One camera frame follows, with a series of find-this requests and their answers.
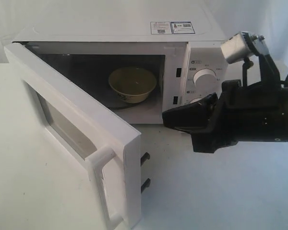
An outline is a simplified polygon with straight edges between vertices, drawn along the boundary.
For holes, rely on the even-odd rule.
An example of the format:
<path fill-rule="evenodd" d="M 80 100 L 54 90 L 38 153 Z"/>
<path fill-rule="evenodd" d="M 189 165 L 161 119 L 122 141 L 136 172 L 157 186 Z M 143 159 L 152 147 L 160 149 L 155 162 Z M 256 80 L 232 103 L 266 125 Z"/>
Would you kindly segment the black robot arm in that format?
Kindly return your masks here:
<path fill-rule="evenodd" d="M 240 80 L 222 83 L 222 93 L 163 112 L 165 127 L 190 134 L 195 152 L 244 142 L 288 142 L 288 82 L 267 86 Z"/>

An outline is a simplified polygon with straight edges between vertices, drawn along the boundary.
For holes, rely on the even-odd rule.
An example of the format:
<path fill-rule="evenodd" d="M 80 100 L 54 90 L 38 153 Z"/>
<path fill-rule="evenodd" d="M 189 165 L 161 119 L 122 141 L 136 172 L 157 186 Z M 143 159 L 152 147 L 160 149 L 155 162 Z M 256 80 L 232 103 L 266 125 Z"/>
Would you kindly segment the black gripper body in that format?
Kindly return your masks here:
<path fill-rule="evenodd" d="M 226 81 L 220 96 L 207 95 L 206 152 L 238 142 L 288 142 L 288 82 L 247 87 Z"/>

